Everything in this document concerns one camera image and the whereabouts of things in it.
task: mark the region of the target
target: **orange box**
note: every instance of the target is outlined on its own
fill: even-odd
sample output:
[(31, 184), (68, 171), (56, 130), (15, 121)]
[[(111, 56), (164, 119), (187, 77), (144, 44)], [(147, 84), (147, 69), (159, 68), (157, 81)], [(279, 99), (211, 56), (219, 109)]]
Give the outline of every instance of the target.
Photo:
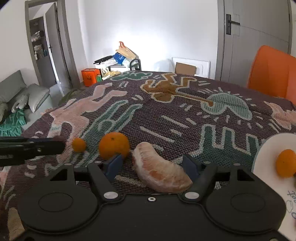
[(81, 71), (84, 85), (90, 87), (91, 85), (102, 81), (101, 72), (99, 69), (84, 69)]

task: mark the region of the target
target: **brown cardboard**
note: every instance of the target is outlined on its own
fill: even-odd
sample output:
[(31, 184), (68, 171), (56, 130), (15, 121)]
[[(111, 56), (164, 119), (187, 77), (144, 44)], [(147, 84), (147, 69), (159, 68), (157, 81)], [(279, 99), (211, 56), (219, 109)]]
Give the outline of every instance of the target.
[(189, 64), (176, 63), (175, 74), (187, 74), (194, 76), (196, 67)]

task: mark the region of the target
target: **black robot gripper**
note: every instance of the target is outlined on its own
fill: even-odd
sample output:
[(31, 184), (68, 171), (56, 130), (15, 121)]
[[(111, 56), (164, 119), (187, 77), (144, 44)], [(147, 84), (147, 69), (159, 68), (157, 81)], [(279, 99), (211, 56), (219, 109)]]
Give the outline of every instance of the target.
[[(17, 241), (278, 240), (283, 199), (243, 166), (220, 168), (183, 156), (193, 184), (182, 194), (127, 194), (111, 185), (121, 155), (85, 168), (62, 167), (20, 200)], [(76, 185), (88, 181), (91, 191)], [(216, 182), (228, 185), (215, 190)]]

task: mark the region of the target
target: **door frame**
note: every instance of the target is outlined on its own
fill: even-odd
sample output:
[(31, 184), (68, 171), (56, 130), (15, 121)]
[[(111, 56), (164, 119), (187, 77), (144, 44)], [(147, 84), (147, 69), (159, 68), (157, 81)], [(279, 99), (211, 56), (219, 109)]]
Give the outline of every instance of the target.
[(60, 28), (60, 36), (62, 42), (62, 55), (65, 58), (66, 66), (69, 73), (69, 82), (70, 85), (74, 88), (80, 88), (80, 80), (77, 73), (77, 68), (74, 61), (74, 56), (71, 48), (70, 37), (68, 32), (68, 24), (67, 24), (67, 16), (66, 16), (66, 7), (65, 7), (65, 0), (30, 0), (25, 1), (25, 23), (26, 23), (26, 31), (27, 31), (27, 38), (28, 44), (31, 54), (31, 59), (33, 62), (33, 66), (35, 69), (35, 73), (38, 79), (39, 84), (42, 83), (41, 75), (37, 66), (37, 62), (34, 56), (34, 49), (31, 42), (31, 34), (30, 34), (30, 25), (29, 25), (29, 8), (35, 7), (38, 5), (42, 5), (45, 3), (57, 2), (58, 8), (58, 20), (59, 20), (59, 28)]
[[(289, 45), (288, 54), (291, 54), (292, 48), (292, 34), (293, 34), (293, 24), (292, 24), (292, 7), (291, 1), (287, 0), (289, 9)], [(217, 49), (217, 62), (216, 62), (216, 72), (215, 80), (221, 81), (223, 59), (224, 59), (224, 44), (225, 44), (225, 3), (224, 0), (217, 0), (218, 3), (218, 49)]]

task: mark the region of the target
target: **door handle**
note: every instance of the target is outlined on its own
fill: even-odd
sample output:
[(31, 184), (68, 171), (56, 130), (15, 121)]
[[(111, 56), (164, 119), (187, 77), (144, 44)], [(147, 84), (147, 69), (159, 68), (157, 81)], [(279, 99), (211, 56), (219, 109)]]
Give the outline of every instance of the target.
[(236, 24), (240, 26), (239, 22), (231, 21), (231, 15), (226, 14), (226, 34), (231, 35), (231, 24)]

